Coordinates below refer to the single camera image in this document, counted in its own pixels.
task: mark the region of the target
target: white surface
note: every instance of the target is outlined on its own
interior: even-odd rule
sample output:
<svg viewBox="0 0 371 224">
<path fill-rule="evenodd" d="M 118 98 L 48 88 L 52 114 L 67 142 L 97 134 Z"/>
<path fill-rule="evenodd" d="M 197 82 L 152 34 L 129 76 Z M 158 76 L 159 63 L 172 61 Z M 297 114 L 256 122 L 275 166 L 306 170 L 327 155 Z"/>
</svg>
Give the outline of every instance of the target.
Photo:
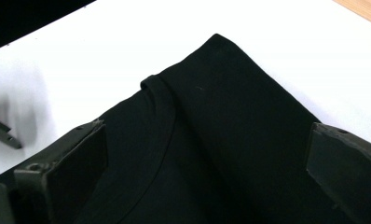
<svg viewBox="0 0 371 224">
<path fill-rule="evenodd" d="M 330 0 L 99 0 L 0 48 L 0 173 L 218 33 L 322 122 L 371 142 L 371 22 Z"/>
</svg>

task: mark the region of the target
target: black fabric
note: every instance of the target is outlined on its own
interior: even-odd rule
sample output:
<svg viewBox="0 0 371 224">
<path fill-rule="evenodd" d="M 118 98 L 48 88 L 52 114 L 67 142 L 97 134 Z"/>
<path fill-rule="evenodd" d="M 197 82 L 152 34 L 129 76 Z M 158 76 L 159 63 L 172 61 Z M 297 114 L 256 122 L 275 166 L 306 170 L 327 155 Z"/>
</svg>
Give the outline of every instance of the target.
<svg viewBox="0 0 371 224">
<path fill-rule="evenodd" d="M 101 115 L 109 165 L 76 223 L 351 223 L 309 177 L 318 121 L 214 35 Z"/>
</svg>

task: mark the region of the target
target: metal bracket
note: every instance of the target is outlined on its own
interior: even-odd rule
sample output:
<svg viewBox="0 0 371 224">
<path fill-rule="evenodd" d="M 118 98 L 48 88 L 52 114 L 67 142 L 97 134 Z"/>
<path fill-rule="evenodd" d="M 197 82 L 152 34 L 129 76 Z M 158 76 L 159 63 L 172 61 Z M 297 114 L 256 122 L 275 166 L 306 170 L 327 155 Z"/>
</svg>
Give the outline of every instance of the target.
<svg viewBox="0 0 371 224">
<path fill-rule="evenodd" d="M 22 148 L 20 141 L 18 141 L 15 137 L 8 134 L 11 129 L 8 128 L 5 124 L 0 122 L 0 141 L 9 147 L 13 147 L 16 149 Z"/>
</svg>

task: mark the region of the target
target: wooden surface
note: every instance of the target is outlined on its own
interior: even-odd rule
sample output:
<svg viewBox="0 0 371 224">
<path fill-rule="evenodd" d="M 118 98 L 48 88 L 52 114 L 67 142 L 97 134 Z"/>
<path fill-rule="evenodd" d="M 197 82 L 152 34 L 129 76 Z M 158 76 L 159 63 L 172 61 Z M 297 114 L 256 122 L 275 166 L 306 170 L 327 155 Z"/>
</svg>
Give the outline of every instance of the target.
<svg viewBox="0 0 371 224">
<path fill-rule="evenodd" d="M 371 0 L 334 0 L 360 16 L 371 21 Z"/>
</svg>

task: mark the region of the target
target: white table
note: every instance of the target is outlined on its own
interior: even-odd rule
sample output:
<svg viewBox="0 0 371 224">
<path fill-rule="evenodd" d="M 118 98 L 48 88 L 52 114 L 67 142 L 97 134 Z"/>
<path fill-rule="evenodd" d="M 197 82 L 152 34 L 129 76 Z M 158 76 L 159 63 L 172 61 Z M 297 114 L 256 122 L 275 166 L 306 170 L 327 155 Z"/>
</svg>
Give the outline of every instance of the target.
<svg viewBox="0 0 371 224">
<path fill-rule="evenodd" d="M 0 48 L 0 173 L 139 90 L 211 35 L 240 46 L 322 122 L 371 142 L 371 22 L 330 0 L 99 0 Z"/>
</svg>

